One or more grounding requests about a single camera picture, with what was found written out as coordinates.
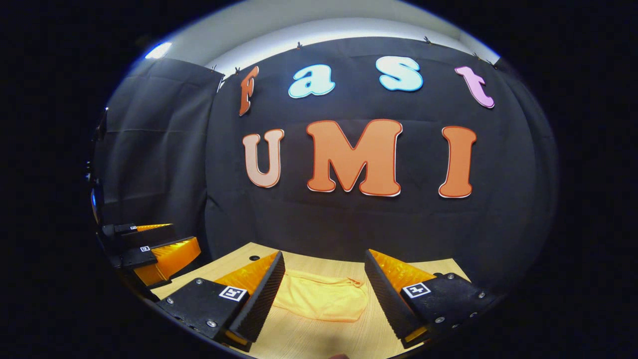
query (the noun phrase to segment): orange letter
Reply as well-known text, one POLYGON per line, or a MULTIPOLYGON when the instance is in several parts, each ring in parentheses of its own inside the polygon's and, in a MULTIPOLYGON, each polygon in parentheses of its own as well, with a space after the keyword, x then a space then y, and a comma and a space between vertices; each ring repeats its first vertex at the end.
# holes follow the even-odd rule
POLYGON ((248 98, 253 96, 253 90, 255 89, 255 80, 253 77, 256 77, 259 74, 259 66, 255 66, 246 78, 241 82, 241 104, 239 106, 239 116, 243 116, 246 111, 250 108, 250 101, 248 98))
POLYGON ((259 187, 270 188, 279 182, 281 174, 281 159, 279 157, 279 142, 283 138, 283 130, 270 130, 263 136, 268 142, 268 159, 271 168, 264 174, 259 171, 257 165, 257 144, 259 135, 253 134, 245 136, 242 143, 246 149, 246 173, 248 178, 259 187))
POLYGON ((445 198, 464 198, 472 193, 470 184, 470 162, 472 144, 477 134, 469 128, 444 127, 441 131, 449 145, 449 160, 445 183, 439 187, 439 195, 445 198))
POLYGON ((315 169, 308 188, 317 192, 332 192, 336 183, 330 179, 330 165, 344 191, 350 192, 363 167, 366 179, 359 190, 367 195, 394 197, 401 193, 395 180, 397 137, 403 126, 391 119, 370 121, 352 148, 335 121, 317 121, 306 128, 315 142, 315 169))

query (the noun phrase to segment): orange cloth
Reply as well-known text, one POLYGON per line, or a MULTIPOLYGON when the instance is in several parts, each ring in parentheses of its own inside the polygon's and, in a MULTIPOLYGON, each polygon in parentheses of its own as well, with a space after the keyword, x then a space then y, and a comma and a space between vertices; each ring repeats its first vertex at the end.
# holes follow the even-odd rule
POLYGON ((352 278, 287 270, 272 305, 308 319, 352 323, 366 308, 367 285, 352 278))

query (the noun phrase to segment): table surface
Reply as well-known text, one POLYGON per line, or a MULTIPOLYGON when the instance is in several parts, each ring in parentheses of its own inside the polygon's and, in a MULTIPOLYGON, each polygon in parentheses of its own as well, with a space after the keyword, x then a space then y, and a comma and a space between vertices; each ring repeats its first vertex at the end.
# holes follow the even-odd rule
MULTIPOLYGON (((172 279, 171 284, 155 288, 152 292, 164 299, 195 278, 216 280, 252 263, 250 256, 265 257, 275 251, 276 249, 263 245, 248 243, 216 261, 172 279)), ((368 305, 359 320, 354 323, 306 319, 285 309, 271 307, 259 338, 253 343, 249 353, 242 353, 259 359, 328 359, 340 353, 348 355, 350 359, 381 359, 407 351, 403 349, 385 318, 375 292, 368 282, 363 262, 333 261, 283 251, 282 253, 286 269, 328 277, 350 277, 365 282, 368 305)), ((429 273, 453 272, 469 280, 453 259, 410 264, 429 273)))

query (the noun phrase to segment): light blue letter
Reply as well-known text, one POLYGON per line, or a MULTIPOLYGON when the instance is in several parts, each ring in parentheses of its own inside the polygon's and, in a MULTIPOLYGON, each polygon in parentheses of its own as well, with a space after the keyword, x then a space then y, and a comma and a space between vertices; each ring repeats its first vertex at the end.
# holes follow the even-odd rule
POLYGON ((385 74, 379 82, 390 91, 416 91, 423 86, 419 64, 409 57, 383 56, 376 60, 376 69, 385 74))
POLYGON ((334 89, 334 82, 330 81, 328 65, 308 66, 297 71, 292 78, 296 80, 288 89, 288 94, 292 98, 302 98, 310 94, 325 95, 334 89))

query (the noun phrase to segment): white ceiling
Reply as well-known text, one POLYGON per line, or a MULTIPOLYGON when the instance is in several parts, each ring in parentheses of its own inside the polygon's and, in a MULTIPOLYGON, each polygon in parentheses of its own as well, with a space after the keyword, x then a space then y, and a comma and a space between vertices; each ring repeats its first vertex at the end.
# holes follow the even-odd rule
POLYGON ((439 43, 495 63, 499 56, 458 27, 397 0, 247 0, 176 31, 166 57, 229 75, 303 45, 360 36, 391 36, 439 43))

